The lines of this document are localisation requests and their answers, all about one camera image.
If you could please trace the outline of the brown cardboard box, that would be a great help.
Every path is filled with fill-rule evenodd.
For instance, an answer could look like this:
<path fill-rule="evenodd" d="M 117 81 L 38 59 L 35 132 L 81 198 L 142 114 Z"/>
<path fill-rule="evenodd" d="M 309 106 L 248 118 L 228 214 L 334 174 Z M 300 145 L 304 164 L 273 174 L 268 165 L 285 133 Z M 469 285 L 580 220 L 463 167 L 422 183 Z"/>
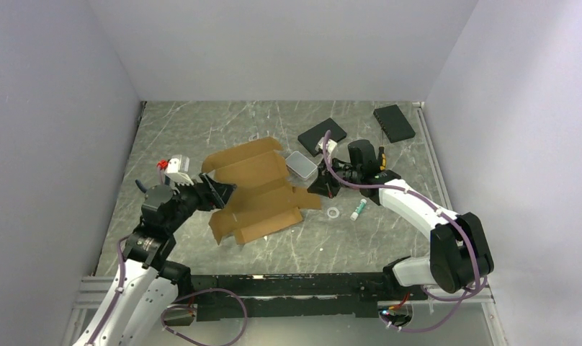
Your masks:
<path fill-rule="evenodd" d="M 321 209 L 319 195 L 289 181 L 281 150 L 278 140 L 266 137 L 213 153 L 203 161 L 203 173 L 236 185 L 224 209 L 209 221 L 218 244 L 229 236 L 237 244 L 247 244 L 303 221 L 303 209 Z"/>

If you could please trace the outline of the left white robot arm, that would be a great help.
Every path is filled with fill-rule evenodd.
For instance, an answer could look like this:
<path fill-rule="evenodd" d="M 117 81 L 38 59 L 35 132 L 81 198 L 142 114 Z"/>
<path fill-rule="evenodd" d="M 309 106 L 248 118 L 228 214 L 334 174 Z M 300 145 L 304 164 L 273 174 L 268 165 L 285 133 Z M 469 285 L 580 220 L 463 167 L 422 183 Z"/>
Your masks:
<path fill-rule="evenodd" d="M 114 280 L 76 345 L 141 345 L 173 302 L 193 294 L 190 268 L 168 259 L 174 232 L 197 211 L 223 209 L 237 188 L 199 179 L 145 190 L 138 225 L 117 243 Z"/>

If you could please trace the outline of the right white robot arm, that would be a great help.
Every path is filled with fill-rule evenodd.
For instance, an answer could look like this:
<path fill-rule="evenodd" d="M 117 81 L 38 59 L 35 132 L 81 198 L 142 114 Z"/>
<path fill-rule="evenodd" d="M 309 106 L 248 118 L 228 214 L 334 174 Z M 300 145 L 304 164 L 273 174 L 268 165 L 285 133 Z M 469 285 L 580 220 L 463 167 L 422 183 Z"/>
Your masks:
<path fill-rule="evenodd" d="M 335 158 L 336 145 L 331 139 L 319 141 L 323 159 L 308 191 L 334 198 L 343 187 L 357 190 L 365 200 L 409 222 L 429 243 L 428 254 L 397 259 L 387 266 L 391 274 L 382 280 L 386 296 L 402 298 L 415 285 L 435 285 L 456 293 L 476 291 L 486 284 L 494 263 L 482 223 L 474 213 L 456 213 L 422 195 L 399 174 L 384 168 L 383 152 L 368 140 L 349 144 L 349 161 Z"/>

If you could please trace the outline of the clear tape roll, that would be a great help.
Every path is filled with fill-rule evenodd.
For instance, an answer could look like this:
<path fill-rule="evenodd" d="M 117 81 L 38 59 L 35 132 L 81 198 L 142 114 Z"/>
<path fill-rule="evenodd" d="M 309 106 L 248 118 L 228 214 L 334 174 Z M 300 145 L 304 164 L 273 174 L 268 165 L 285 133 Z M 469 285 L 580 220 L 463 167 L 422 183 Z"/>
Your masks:
<path fill-rule="evenodd" d="M 338 218 L 340 216 L 340 211 L 336 207 L 330 207 L 326 210 L 326 215 L 330 219 L 335 219 L 335 218 Z"/>

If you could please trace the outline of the green white glue stick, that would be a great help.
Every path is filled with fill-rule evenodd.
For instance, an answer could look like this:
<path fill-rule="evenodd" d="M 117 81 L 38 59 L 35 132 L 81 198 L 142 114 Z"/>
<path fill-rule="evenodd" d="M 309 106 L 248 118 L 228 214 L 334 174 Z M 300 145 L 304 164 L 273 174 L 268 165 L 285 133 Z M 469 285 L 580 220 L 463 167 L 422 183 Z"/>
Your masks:
<path fill-rule="evenodd" d="M 353 213 L 350 216 L 350 219 L 352 221 L 355 221 L 358 219 L 359 215 L 362 213 L 362 211 L 364 210 L 364 207 L 367 204 L 367 200 L 366 199 L 361 199 L 359 202 L 359 205 L 355 208 L 355 210 L 353 211 Z"/>

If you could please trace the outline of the yellow black screwdriver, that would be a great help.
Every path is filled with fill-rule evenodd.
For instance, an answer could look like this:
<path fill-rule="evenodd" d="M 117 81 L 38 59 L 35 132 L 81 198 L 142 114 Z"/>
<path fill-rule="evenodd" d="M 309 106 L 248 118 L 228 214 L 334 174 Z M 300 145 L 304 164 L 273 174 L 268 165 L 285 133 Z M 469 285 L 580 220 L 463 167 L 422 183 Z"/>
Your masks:
<path fill-rule="evenodd" d="M 386 169 L 387 163 L 386 163 L 386 155 L 385 155 L 385 147 L 384 147 L 384 130 L 380 131 L 380 145 L 378 147 L 378 164 L 380 167 L 380 171 L 384 171 Z"/>

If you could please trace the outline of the black flat network switch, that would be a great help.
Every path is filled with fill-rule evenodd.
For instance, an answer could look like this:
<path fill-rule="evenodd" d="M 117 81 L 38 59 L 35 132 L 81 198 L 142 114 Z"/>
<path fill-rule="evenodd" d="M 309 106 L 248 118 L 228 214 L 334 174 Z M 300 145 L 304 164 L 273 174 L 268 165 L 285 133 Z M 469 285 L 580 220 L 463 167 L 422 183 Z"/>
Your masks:
<path fill-rule="evenodd" d="M 316 157 L 321 154 L 318 143 L 327 130 L 331 131 L 330 139 L 335 142 L 342 141 L 347 137 L 347 132 L 330 117 L 301 133 L 297 140 L 312 157 Z"/>

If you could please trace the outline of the blue handled pliers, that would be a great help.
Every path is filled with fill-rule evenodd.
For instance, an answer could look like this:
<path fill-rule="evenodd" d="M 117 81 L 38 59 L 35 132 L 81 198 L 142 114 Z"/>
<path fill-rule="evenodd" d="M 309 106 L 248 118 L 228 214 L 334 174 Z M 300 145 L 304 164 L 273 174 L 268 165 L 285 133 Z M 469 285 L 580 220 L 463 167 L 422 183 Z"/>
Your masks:
<path fill-rule="evenodd" d="M 135 185 L 143 195 L 147 194 L 148 188 L 139 179 L 135 180 Z"/>

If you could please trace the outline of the black ported switch box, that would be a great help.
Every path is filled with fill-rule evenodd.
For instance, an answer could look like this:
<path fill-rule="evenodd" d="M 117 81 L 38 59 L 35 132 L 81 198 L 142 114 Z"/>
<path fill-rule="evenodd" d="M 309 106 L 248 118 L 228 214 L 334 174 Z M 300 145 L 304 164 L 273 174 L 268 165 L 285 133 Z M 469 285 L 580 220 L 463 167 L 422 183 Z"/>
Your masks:
<path fill-rule="evenodd" d="M 390 143 L 404 141 L 416 135 L 415 130 L 397 105 L 376 108 L 372 114 Z"/>

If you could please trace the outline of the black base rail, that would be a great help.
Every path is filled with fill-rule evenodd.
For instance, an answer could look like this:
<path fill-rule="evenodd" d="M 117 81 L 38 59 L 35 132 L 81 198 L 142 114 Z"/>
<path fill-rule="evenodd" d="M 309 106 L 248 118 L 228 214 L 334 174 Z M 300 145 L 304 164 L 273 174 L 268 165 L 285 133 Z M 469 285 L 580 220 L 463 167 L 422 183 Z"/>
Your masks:
<path fill-rule="evenodd" d="M 415 285 L 390 273 L 342 272 L 269 275 L 194 275 L 180 303 L 192 301 L 198 321 L 227 318 L 352 315 L 375 318 L 385 305 L 425 301 Z"/>

